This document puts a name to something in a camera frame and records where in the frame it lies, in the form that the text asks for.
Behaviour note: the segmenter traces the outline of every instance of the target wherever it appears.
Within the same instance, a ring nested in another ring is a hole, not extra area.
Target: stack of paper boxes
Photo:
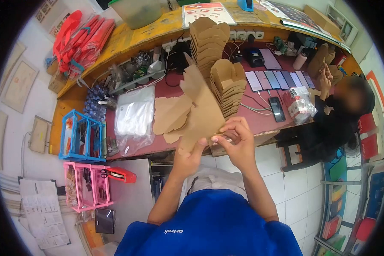
[[[246,88],[246,76],[240,63],[220,59],[210,69],[210,90],[225,119],[237,113]]]
[[[208,17],[201,17],[189,23],[192,59],[204,79],[208,82],[210,69],[222,58],[222,52],[229,40],[230,27],[226,23],[216,24]]]

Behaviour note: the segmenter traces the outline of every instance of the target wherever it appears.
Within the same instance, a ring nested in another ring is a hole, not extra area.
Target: receipt printer
[[[245,59],[251,68],[262,67],[265,65],[265,59],[260,50],[255,47],[245,49]]]

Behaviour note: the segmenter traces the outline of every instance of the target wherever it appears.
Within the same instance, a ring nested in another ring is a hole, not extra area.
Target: red book
[[[375,129],[377,126],[374,123],[374,117],[372,113],[363,115],[358,121],[358,129],[360,134],[364,134]]]
[[[377,134],[373,134],[361,140],[363,159],[369,159],[378,155]]]
[[[340,228],[341,222],[342,222],[342,217],[340,215],[337,215],[336,217],[332,218],[330,221],[326,221],[324,224],[322,237],[326,240],[332,237]]]

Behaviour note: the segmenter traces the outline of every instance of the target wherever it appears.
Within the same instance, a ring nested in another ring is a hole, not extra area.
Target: hand
[[[213,136],[211,140],[220,144],[228,153],[230,161],[243,173],[256,167],[255,161],[255,138],[250,131],[244,117],[232,117],[226,121],[225,126],[220,129],[224,135],[231,138],[235,145],[231,144],[222,136]]]
[[[329,79],[330,81],[333,81],[333,75],[331,74],[327,63],[324,64],[324,68],[326,69],[326,71],[325,71],[326,78]]]
[[[171,171],[172,176],[184,181],[187,177],[194,175],[201,163],[202,152],[207,144],[208,141],[205,138],[200,138],[196,142],[193,151],[187,152],[179,146],[179,143],[175,150],[174,167]]]
[[[319,82],[320,82],[322,91],[323,90],[329,91],[331,89],[331,81],[326,76],[326,70],[328,70],[328,69],[326,69],[326,67],[321,68],[319,70],[319,72],[320,72]]]

